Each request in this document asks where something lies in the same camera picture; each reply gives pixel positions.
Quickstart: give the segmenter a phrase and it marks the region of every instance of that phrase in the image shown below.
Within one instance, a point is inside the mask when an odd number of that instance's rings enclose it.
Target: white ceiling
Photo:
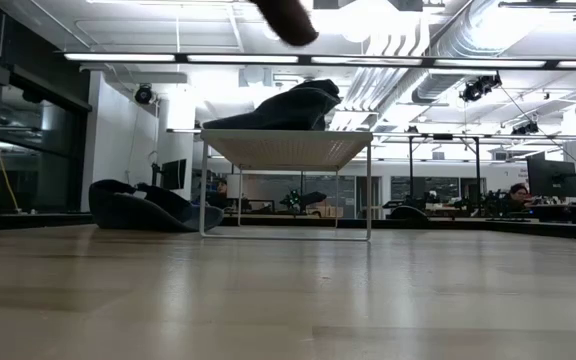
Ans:
[[[466,0],[446,0],[446,11],[431,17],[431,35],[438,31],[465,2]],[[226,8],[218,7],[90,4],[86,0],[0,0],[0,7],[59,48],[70,51],[89,51],[89,46],[95,51],[179,50],[237,53],[243,50],[246,53],[361,54],[369,44],[368,41],[363,44],[353,43],[339,33],[327,32],[309,46],[293,48],[266,36],[267,25],[251,5],[233,7],[234,27]],[[325,11],[317,10],[312,16],[319,19],[325,15]],[[549,17],[548,21],[536,26],[528,36],[507,49],[504,56],[576,57],[576,22],[572,21],[572,16],[573,13],[562,13]],[[78,39],[65,31],[55,19]],[[232,99],[223,101],[218,98],[218,94],[211,94],[213,92],[208,90],[208,85],[198,85],[198,79],[204,79],[206,73],[216,71],[230,72],[229,77],[226,76],[224,79],[234,79],[233,76],[236,76],[240,68],[231,66],[215,70],[215,67],[186,65],[139,65],[126,68],[119,66],[116,70],[119,73],[128,70],[133,73],[177,71],[187,73],[190,83],[200,88],[199,92],[204,94],[204,100],[208,102],[208,106],[206,103],[199,104],[198,116],[201,119],[210,119],[215,115],[227,116],[248,111],[252,107],[252,102],[245,99],[241,103],[234,103]],[[275,67],[273,72],[331,78],[347,90],[353,80],[355,69]],[[576,73],[572,72],[502,71],[500,75],[504,87],[520,104],[522,110],[528,112],[539,108],[541,121],[544,123],[560,122],[562,118],[560,110],[570,103],[553,100],[535,101],[534,96],[530,101],[524,101],[528,98],[528,94],[543,89],[547,92],[562,93],[576,91]],[[224,87],[223,82],[214,85]],[[442,124],[445,128],[446,125],[450,125],[446,131],[460,132],[464,121],[472,124],[499,124],[521,115],[519,109],[510,103],[504,94],[501,94],[501,97],[496,94],[497,98],[492,100],[484,99],[485,101],[481,103],[470,104],[465,111],[463,104],[457,104],[459,102],[455,99],[457,94],[457,91],[445,93],[443,102],[450,106],[432,107],[425,111],[423,115],[428,121],[424,126]]]

